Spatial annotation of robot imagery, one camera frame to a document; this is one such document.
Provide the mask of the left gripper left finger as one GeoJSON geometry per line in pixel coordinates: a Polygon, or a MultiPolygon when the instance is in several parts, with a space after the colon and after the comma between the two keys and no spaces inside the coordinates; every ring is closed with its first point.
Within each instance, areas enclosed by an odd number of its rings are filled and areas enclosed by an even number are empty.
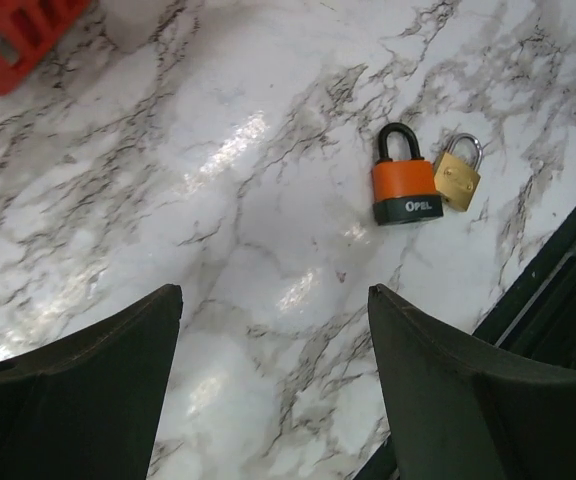
{"type": "Polygon", "coordinates": [[[183,311],[167,284],[0,361],[0,479],[144,479],[183,311]]]}

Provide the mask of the orange black padlock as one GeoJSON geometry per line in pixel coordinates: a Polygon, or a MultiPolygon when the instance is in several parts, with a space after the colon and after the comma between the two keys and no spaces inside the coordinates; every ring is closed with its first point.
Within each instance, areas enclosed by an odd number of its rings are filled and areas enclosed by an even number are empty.
{"type": "Polygon", "coordinates": [[[441,218],[444,212],[433,166],[421,155],[414,131],[401,122],[389,123],[378,133],[377,149],[379,158],[371,172],[376,223],[386,226],[441,218]],[[391,134],[399,134],[406,140],[410,159],[397,160],[390,156],[391,134]]]}

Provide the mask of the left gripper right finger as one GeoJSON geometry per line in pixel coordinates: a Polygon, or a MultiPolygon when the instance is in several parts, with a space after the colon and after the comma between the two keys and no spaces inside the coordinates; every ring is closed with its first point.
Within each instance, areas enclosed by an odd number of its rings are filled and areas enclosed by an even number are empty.
{"type": "Polygon", "coordinates": [[[378,284],[368,319],[404,479],[576,479],[576,370],[497,348],[378,284]]]}

